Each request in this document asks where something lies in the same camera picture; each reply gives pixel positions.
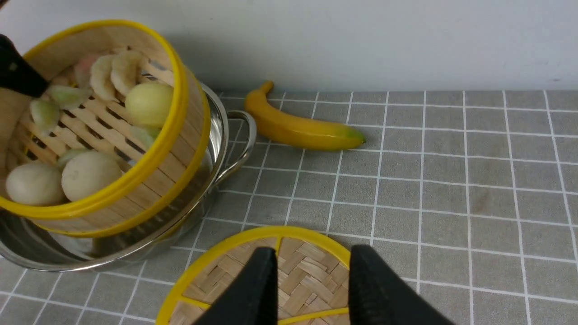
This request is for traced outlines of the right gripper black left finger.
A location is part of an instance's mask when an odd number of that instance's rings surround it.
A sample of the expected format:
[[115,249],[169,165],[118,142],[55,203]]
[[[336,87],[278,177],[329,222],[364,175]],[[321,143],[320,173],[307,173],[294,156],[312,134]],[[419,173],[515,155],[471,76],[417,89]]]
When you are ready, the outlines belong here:
[[278,310],[276,251],[258,247],[230,286],[196,325],[276,325]]

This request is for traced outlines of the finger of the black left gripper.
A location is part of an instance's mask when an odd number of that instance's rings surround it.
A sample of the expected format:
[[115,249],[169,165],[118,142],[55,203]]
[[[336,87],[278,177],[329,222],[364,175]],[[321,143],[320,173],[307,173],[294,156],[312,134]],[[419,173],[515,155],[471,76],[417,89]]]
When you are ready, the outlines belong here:
[[49,88],[49,82],[23,59],[4,34],[0,35],[0,86],[32,98],[40,98]]

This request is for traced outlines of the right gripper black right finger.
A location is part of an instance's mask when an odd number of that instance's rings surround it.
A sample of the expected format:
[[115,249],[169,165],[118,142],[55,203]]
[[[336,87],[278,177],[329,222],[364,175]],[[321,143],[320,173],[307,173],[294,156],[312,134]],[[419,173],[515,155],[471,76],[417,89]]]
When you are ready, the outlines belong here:
[[348,289],[352,325],[452,325],[370,245],[353,245]]

